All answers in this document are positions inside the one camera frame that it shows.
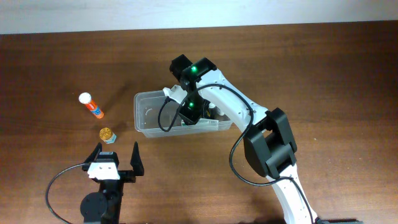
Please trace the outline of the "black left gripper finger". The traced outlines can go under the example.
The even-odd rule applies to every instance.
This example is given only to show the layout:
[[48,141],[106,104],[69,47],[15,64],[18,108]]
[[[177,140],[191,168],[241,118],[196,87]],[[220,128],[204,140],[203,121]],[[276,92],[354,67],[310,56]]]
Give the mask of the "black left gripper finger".
[[144,166],[139,154],[139,145],[137,142],[134,143],[130,165],[135,176],[144,176]]
[[102,151],[102,144],[99,142],[94,148],[93,152],[85,159],[84,163],[93,162],[98,157],[101,151]]

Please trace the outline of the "white Panadol box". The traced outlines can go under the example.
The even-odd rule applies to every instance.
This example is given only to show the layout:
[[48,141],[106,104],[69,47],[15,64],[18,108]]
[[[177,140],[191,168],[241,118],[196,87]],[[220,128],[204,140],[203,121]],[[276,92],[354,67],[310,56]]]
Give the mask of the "white Panadol box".
[[181,126],[218,126],[219,121],[217,119],[200,118],[196,124],[187,124],[184,120],[181,120]]

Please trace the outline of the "dark bottle white cap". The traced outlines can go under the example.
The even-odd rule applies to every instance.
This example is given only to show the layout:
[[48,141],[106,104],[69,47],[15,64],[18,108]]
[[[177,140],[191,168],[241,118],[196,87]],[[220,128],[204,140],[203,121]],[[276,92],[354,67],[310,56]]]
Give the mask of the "dark bottle white cap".
[[215,119],[216,114],[216,106],[210,102],[205,103],[203,108],[203,117],[205,119]]

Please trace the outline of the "white translucent squeeze bottle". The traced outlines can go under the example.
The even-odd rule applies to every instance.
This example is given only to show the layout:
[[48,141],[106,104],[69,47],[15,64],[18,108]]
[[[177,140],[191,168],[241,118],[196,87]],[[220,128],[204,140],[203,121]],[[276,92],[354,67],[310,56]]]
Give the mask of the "white translucent squeeze bottle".
[[228,117],[225,115],[225,113],[219,107],[216,107],[216,112],[217,112],[219,119],[223,119],[223,120],[228,119]]

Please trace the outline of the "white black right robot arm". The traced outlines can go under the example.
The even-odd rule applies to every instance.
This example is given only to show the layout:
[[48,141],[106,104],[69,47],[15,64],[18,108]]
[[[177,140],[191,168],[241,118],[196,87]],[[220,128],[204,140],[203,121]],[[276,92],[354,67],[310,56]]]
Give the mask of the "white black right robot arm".
[[194,125],[217,108],[242,132],[230,155],[243,143],[248,164],[274,189],[285,222],[316,223],[318,216],[299,181],[297,145],[287,115],[280,108],[269,110],[250,100],[207,58],[193,63],[180,55],[172,60],[169,70],[178,85],[164,89],[164,93],[179,104],[175,115],[186,125]]

